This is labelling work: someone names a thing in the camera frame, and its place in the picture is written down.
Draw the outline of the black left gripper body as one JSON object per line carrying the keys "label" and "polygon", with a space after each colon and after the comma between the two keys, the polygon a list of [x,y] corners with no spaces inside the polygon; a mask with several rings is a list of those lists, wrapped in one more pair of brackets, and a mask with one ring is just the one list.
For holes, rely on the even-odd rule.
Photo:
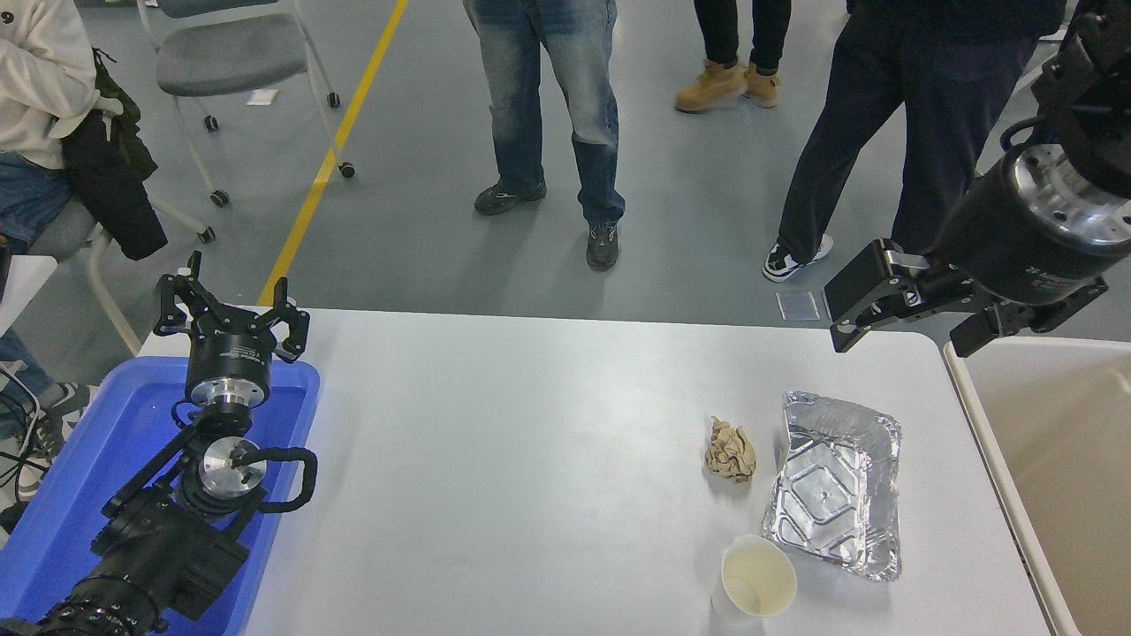
{"label": "black left gripper body", "polygon": [[191,323],[191,347],[187,363],[185,390],[197,390],[211,380],[247,380],[269,388],[271,333],[227,333],[202,323]]}

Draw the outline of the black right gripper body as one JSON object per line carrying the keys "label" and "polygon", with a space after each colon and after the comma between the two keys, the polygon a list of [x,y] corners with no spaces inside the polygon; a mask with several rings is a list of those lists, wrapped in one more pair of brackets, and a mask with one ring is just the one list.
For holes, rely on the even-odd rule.
{"label": "black right gripper body", "polygon": [[1051,306],[1128,256],[1128,170],[1095,184],[1063,152],[1009,152],[946,220],[934,253],[990,293]]}

